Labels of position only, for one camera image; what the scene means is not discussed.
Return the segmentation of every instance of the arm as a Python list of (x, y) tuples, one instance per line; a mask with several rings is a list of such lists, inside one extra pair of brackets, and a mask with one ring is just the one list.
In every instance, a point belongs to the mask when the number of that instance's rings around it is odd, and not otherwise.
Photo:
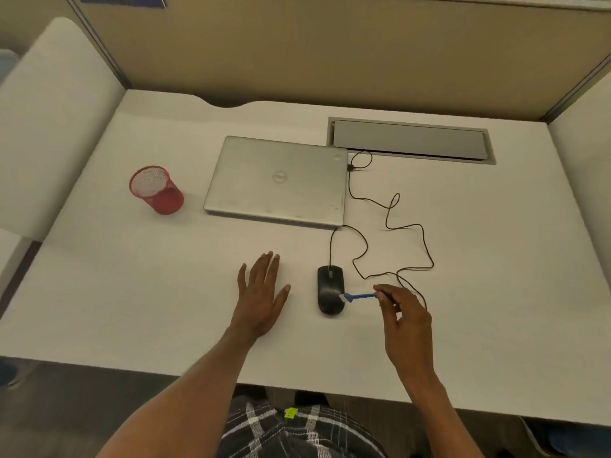
[[(432, 365), (431, 315), (405, 288), (377, 284), (373, 289), (384, 317), (386, 354), (395, 365), (409, 398), (422, 415), (435, 458), (483, 458), (452, 407)], [(392, 295), (401, 310), (388, 297)]]
[(214, 458), (246, 355), (274, 325), (290, 291), (286, 285), (274, 299), (279, 261), (278, 255), (272, 260), (271, 252), (262, 255), (250, 270), (248, 285), (242, 265), (240, 298), (221, 340), (130, 416), (98, 458)]

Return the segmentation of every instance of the hand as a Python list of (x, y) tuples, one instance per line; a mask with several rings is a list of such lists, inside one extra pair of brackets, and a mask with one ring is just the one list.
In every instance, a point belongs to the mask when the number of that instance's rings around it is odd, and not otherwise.
[(272, 255), (273, 252), (269, 251), (257, 259), (250, 269), (248, 285), (246, 264), (243, 264), (238, 272), (240, 298), (233, 311), (229, 328), (239, 331), (252, 344), (276, 323), (291, 290), (291, 285), (287, 284), (274, 299), (280, 257), (276, 254), (272, 259)]
[[(431, 314), (408, 289), (390, 284), (376, 284), (373, 289), (384, 317), (386, 354), (416, 404), (424, 391), (439, 384), (432, 366)], [(398, 309), (382, 291), (397, 302), (402, 314), (398, 320)]]

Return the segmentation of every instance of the yellow tag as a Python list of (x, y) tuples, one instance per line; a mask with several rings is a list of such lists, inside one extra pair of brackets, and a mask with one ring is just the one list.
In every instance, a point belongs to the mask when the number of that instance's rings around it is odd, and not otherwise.
[(297, 414), (297, 408), (287, 408), (284, 410), (284, 417), (289, 418), (290, 420), (294, 419)]

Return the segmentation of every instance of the red mesh cup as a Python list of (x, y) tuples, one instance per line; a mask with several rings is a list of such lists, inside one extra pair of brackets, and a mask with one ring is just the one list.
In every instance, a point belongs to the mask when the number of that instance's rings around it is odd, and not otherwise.
[(179, 210), (185, 197), (170, 180), (167, 170), (158, 165), (142, 167), (130, 179), (131, 193), (154, 208), (161, 215)]

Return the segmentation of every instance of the black cable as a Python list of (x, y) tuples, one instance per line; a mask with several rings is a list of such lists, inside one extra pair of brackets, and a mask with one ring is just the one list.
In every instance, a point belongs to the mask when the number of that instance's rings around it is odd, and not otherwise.
[[(353, 161), (355, 159), (356, 156), (358, 156), (359, 154), (362, 154), (363, 152), (367, 152), (370, 156), (370, 161), (368, 164), (362, 166), (362, 167), (355, 167), (353, 165)], [(369, 243), (367, 242), (367, 239), (365, 238), (365, 236), (359, 231), (357, 230), (355, 227), (350, 226), (350, 225), (342, 225), (345, 226), (347, 228), (350, 228), (353, 231), (356, 231), (361, 238), (363, 238), (363, 241), (365, 241), (365, 251), (363, 252), (363, 254), (359, 255), (358, 257), (355, 257), (354, 259), (352, 259), (352, 265), (355, 268), (356, 272), (359, 274), (359, 276), (363, 279), (363, 280), (367, 280), (369, 278), (374, 278), (374, 277), (381, 277), (384, 275), (393, 275), (397, 278), (397, 282), (399, 283), (399, 285), (402, 288), (406, 288), (408, 289), (403, 282), (407, 283), (409, 288), (411, 288), (416, 294), (418, 294), (421, 298), (422, 298), (422, 302), (424, 304), (424, 308), (427, 308), (426, 306), (426, 299), (424, 297), (424, 295), (418, 291), (414, 285), (412, 283), (410, 283), (406, 278), (402, 277), (399, 273), (402, 271), (422, 271), (422, 270), (430, 270), (435, 266), (435, 262), (433, 261), (432, 257), (431, 257), (431, 253), (428, 250), (428, 246), (426, 245), (426, 239), (424, 236), (424, 227), (420, 224), (420, 223), (410, 223), (409, 225), (403, 225), (403, 226), (388, 226), (388, 217), (390, 215), (390, 211), (394, 208), (397, 207), (397, 204), (399, 204), (399, 200), (401, 199), (401, 194), (400, 193), (395, 193), (395, 195), (392, 197), (392, 199), (390, 200), (390, 204), (388, 206), (384, 206), (383, 204), (380, 204), (377, 201), (374, 201), (373, 199), (370, 198), (357, 198), (355, 197), (355, 195), (352, 194), (352, 190), (350, 188), (350, 176), (352, 174), (353, 170), (362, 170), (362, 169), (366, 169), (367, 167), (369, 167), (371, 165), (373, 161), (373, 155), (369, 152), (369, 151), (360, 151), (358, 153), (356, 153), (352, 159), (350, 160), (350, 167), (352, 168), (352, 170), (348, 171), (348, 193), (350, 194), (350, 197), (352, 199), (356, 199), (356, 200), (360, 200), (360, 201), (371, 201), (374, 204), (377, 204), (378, 206), (386, 209), (386, 220), (384, 221), (384, 225), (386, 227), (386, 229), (388, 230), (402, 230), (404, 228), (412, 228), (413, 226), (419, 226), (421, 231), (422, 231), (422, 243), (424, 244), (424, 249), (426, 250), (426, 255), (428, 256), (428, 259), (431, 261), (431, 265), (427, 266), (427, 267), (403, 267), (398, 269), (396, 272), (383, 272), (383, 273), (377, 273), (377, 274), (372, 274), (369, 276), (363, 276), (363, 274), (361, 273), (361, 271), (359, 270), (359, 268), (356, 266), (356, 261), (360, 258), (362, 258), (365, 254), (367, 254), (367, 251), (369, 250)], [(335, 235), (335, 232), (337, 230), (339, 230), (341, 227), (338, 226), (336, 229), (333, 230), (333, 232), (331, 233), (331, 240), (329, 241), (329, 266), (331, 266), (331, 251), (332, 251), (332, 246), (333, 246), (333, 236)]]

